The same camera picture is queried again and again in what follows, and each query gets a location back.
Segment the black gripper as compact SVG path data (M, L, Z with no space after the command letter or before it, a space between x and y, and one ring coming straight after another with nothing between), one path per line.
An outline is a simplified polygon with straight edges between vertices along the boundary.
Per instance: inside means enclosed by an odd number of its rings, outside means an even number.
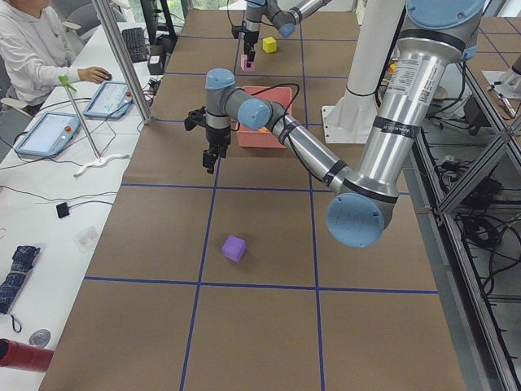
M255 62L255 44L257 44L257 31L247 30L244 33L243 53L247 56L248 67L252 67Z
M226 158L227 149L231 144L231 129L229 126L221 129L206 127L208 150L203 152L203 167L209 174L214 174L217 157Z

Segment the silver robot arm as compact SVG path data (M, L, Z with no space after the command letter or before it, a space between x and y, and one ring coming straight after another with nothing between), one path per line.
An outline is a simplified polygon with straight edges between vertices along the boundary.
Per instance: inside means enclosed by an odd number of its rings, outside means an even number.
M204 125L212 170L230 143L230 122L266 128L300 163L335 193L326 225L341 244L364 248L377 241L398 199L396 180L417 138L445 68L475 54L481 1L408 1L397 39L400 57L376 113L356 169L318 141L280 103L258 99L237 86L234 74L214 68L206 76Z
M290 37L298 24L329 3L328 0L302 1L284 11L277 1L246 1L246 11L241 25L232 26L234 37L243 39L241 69L252 71L255 68L255 44L259 40L263 17L266 17L283 37Z

